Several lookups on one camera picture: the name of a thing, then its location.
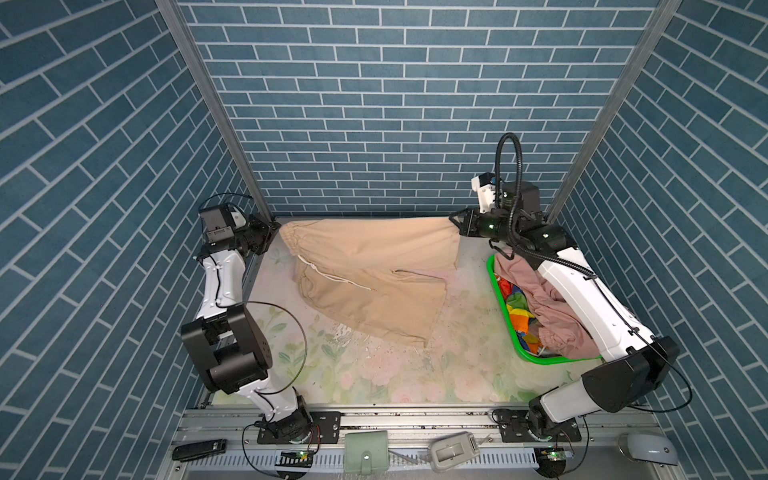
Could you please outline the beige drawstring shorts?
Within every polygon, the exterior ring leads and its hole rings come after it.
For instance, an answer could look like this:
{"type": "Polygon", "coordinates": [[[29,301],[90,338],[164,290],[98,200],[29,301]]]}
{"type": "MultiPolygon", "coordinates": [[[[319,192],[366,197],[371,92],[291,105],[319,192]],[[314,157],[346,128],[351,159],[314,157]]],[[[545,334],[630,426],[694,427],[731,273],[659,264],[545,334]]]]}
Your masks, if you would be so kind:
{"type": "Polygon", "coordinates": [[[426,345],[457,267],[460,235],[446,217],[290,222],[280,229],[296,259],[305,302],[354,330],[426,345]]]}

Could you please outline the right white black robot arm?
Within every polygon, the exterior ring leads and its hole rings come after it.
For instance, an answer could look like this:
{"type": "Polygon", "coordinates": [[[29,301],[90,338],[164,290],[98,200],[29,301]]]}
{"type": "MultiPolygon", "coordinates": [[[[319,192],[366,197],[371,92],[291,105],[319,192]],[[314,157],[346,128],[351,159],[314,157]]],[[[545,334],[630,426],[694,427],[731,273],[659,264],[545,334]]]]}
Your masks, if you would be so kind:
{"type": "Polygon", "coordinates": [[[548,281],[602,360],[580,379],[530,401],[527,426],[534,438],[548,440],[578,416],[634,408],[674,371],[677,343],[654,336],[621,304],[564,228],[544,222],[540,213],[504,209],[466,208],[449,219],[462,236],[486,238],[493,249],[505,243],[503,258],[523,260],[548,281]]]}

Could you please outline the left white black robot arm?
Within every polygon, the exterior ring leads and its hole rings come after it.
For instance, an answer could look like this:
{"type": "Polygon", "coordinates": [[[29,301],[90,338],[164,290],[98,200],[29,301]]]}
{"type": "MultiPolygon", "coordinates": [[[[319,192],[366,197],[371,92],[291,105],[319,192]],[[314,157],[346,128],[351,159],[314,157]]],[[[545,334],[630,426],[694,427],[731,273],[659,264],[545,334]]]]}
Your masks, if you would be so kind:
{"type": "Polygon", "coordinates": [[[307,442],[315,431],[311,415],[292,385],[279,387],[270,375],[271,349],[243,289],[248,258],[267,251],[279,225],[231,204],[204,208],[199,215],[204,295],[195,319],[180,328],[182,343],[207,390],[252,402],[262,411],[261,428],[275,441],[307,442]]]}

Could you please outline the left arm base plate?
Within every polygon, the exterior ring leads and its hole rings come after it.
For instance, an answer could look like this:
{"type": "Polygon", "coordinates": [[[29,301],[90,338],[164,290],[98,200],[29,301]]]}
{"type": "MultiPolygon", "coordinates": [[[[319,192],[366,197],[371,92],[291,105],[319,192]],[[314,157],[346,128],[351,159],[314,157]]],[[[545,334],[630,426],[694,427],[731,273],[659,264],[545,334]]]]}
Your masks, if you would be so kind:
{"type": "Polygon", "coordinates": [[[340,438],[340,411],[321,410],[292,414],[284,420],[259,424],[259,445],[320,443],[335,445],[340,438]]]}

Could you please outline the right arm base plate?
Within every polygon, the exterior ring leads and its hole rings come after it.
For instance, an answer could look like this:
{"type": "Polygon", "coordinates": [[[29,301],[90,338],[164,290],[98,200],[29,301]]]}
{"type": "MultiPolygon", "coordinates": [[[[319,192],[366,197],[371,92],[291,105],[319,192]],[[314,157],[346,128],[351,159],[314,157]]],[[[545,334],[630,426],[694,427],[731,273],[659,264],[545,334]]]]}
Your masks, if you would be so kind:
{"type": "Polygon", "coordinates": [[[542,443],[555,440],[575,443],[582,440],[582,434],[575,419],[555,423],[538,411],[507,408],[493,409],[489,417],[497,425],[504,443],[542,443]]]}

